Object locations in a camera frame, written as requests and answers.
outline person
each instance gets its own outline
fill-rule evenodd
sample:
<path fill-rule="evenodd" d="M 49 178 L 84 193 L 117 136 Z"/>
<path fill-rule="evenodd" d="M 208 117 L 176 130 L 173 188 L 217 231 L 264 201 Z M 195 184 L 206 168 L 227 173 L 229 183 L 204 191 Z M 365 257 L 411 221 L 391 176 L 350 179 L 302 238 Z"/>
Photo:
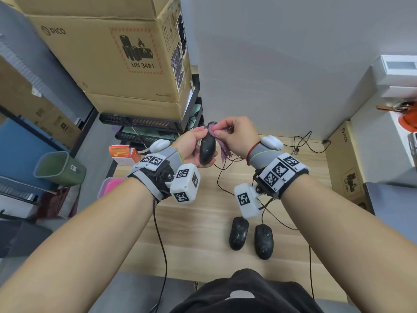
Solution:
<path fill-rule="evenodd" d="M 196 128 L 172 144 L 184 163 L 199 162 Z M 246 117 L 214 134 L 238 156 L 260 141 Z M 211 166 L 214 159 L 206 166 Z M 362 312 L 417 310 L 417 247 L 397 231 L 308 174 L 281 196 L 294 224 Z M 87 312 L 110 283 L 153 212 L 154 197 L 127 178 L 54 232 L 0 289 L 2 313 Z M 264 280 L 252 270 L 204 285 L 173 312 L 321 312 L 296 283 Z"/>

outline person's right arm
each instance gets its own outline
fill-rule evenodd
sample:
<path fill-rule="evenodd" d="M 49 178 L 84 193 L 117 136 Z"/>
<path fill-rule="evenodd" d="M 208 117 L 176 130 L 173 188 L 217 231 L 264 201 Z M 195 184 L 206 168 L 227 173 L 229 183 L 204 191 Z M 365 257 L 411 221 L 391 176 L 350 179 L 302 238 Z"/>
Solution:
<path fill-rule="evenodd" d="M 217 137 L 246 157 L 260 139 L 246 117 L 227 118 Z M 362 312 L 417 310 L 417 246 L 380 219 L 301 175 L 281 197 L 295 226 Z"/>

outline person's right hand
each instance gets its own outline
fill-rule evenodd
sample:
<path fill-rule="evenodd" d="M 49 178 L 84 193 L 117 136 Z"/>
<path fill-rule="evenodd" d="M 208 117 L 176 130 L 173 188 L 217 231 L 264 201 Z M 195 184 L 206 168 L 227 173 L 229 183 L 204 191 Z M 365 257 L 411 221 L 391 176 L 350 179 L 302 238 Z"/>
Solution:
<path fill-rule="evenodd" d="M 213 127 L 214 135 L 225 142 L 236 155 L 246 158 L 251 148 L 261 139 L 247 116 L 225 118 Z"/>

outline green trash bin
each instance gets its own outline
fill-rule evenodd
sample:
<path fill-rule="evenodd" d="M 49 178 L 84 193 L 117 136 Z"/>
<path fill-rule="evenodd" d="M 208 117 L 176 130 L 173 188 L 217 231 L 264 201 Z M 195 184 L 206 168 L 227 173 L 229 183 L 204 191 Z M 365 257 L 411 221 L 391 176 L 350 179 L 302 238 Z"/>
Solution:
<path fill-rule="evenodd" d="M 33 175 L 55 182 L 61 186 L 82 184 L 87 169 L 67 152 L 43 155 L 36 164 Z"/>

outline person's left hand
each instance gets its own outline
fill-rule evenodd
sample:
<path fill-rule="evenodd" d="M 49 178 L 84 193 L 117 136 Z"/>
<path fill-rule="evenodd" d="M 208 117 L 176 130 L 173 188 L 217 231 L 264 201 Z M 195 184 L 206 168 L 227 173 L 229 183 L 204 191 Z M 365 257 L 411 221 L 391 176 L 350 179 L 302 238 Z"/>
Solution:
<path fill-rule="evenodd" d="M 197 142 L 206 137 L 207 134 L 208 129 L 204 126 L 193 128 L 192 130 L 181 135 L 175 142 L 172 143 L 171 147 L 178 149 L 183 163 L 193 163 L 198 168 L 211 167 L 216 159 L 213 158 L 208 164 L 202 165 L 200 163 L 200 146 L 197 145 Z"/>

